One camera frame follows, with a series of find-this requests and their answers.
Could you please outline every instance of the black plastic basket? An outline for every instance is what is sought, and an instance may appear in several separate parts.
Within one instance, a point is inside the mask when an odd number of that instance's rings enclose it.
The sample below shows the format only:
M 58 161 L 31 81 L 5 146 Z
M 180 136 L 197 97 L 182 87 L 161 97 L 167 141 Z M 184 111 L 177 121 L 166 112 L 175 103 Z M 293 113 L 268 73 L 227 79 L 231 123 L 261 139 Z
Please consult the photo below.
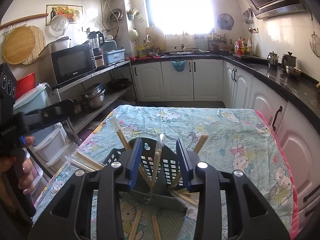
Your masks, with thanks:
M 141 165 L 145 168 L 147 175 L 151 179 L 154 168 L 153 158 L 155 155 L 157 141 L 150 138 L 141 139 L 144 146 L 141 154 Z M 129 145 L 131 147 L 133 147 L 135 140 L 136 139 L 129 141 Z M 108 165 L 109 163 L 118 160 L 121 153 L 124 151 L 124 148 L 112 149 L 103 163 Z M 157 168 L 159 173 L 152 191 L 150 204 L 161 209 L 184 212 L 186 210 L 185 207 L 183 207 L 175 197 L 172 197 L 168 191 L 170 184 L 180 170 L 180 166 L 178 164 L 177 155 L 166 145 L 162 148 L 161 159 Z M 179 184 L 176 186 L 176 189 L 181 188 L 184 188 L 182 179 L 180 179 Z M 130 195 L 132 195 L 139 203 L 149 203 L 150 188 L 140 174 L 138 174 L 136 186 L 133 188 L 133 191 L 130 192 Z

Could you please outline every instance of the kettle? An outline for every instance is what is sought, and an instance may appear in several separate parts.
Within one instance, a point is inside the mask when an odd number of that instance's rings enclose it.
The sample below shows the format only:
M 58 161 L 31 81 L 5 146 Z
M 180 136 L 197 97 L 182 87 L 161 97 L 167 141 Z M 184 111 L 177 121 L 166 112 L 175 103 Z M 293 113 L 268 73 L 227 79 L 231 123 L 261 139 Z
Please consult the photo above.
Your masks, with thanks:
M 281 60 L 281 67 L 285 70 L 285 66 L 295 67 L 296 66 L 296 57 L 292 56 L 292 52 L 288 54 L 283 54 Z
M 279 58 L 279 56 L 274 51 L 269 52 L 269 55 L 267 57 L 269 67 L 277 68 L 278 67 L 278 58 Z

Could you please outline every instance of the pot lid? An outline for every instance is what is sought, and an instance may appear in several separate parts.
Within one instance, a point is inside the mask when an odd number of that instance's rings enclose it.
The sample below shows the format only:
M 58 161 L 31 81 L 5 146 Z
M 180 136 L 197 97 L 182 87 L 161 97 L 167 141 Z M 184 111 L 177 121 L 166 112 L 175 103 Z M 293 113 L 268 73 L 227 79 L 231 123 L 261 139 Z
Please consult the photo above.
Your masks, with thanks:
M 284 56 L 287 56 L 287 57 L 294 57 L 294 58 L 297 58 L 295 56 L 292 56 L 292 52 L 288 52 L 288 54 L 283 54 Z
M 102 90 L 101 83 L 97 83 L 97 84 L 92 85 L 91 87 L 89 87 L 85 91 L 83 91 L 80 95 L 84 96 L 84 95 L 91 94 L 92 92 L 94 92 L 98 88 L 100 88 L 100 90 Z

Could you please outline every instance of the metal screw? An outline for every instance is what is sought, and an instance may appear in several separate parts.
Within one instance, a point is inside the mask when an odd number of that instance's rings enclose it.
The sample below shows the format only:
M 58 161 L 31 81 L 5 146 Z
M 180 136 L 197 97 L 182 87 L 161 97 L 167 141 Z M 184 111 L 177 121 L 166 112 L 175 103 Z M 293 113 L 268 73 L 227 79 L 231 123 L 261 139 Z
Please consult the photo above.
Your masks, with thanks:
M 121 162 L 113 162 L 111 163 L 112 168 L 119 168 L 121 166 Z
M 243 172 L 240 171 L 240 170 L 236 170 L 236 171 L 234 171 L 233 173 L 234 173 L 234 175 L 236 175 L 237 177 L 242 177 L 242 176 L 243 176 Z
M 81 177 L 81 176 L 84 175 L 84 173 L 85 173 L 84 170 L 77 170 L 77 171 L 76 171 L 76 176 L 77 176 L 77 177 Z
M 199 168 L 201 168 L 201 169 L 205 169 L 205 168 L 208 167 L 207 163 L 205 163 L 205 162 L 199 162 L 199 163 L 197 164 L 197 166 L 198 166 Z

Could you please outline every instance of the cabinet door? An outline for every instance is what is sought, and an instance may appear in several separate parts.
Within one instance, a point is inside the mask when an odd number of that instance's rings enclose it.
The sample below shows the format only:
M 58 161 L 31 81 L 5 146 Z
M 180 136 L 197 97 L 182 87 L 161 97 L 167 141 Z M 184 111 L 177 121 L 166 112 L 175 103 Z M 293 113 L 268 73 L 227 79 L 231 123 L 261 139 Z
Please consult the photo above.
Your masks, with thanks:
M 165 101 L 160 62 L 133 65 L 139 101 Z
M 305 117 L 288 103 L 277 138 L 292 170 L 301 210 L 320 195 L 320 189 L 311 194 L 320 185 L 320 137 Z
M 195 101 L 222 101 L 223 61 L 198 59 L 192 66 Z
M 249 109 L 259 111 L 267 120 L 268 124 L 272 126 L 272 122 L 276 115 L 276 112 L 277 110 L 279 110 L 280 106 L 282 106 L 282 111 L 278 113 L 275 122 L 275 133 L 277 133 L 279 129 L 286 105 L 287 102 L 281 96 L 279 96 L 276 92 L 274 92 L 260 80 L 253 78 L 248 106 Z
M 193 101 L 191 64 L 191 60 L 187 60 L 184 70 L 177 72 L 171 61 L 161 62 L 166 101 Z
M 229 62 L 224 61 L 223 68 L 223 103 L 226 108 L 232 108 L 234 84 L 233 75 L 235 66 Z
M 253 76 L 241 68 L 236 68 L 234 79 L 233 108 L 248 108 Z

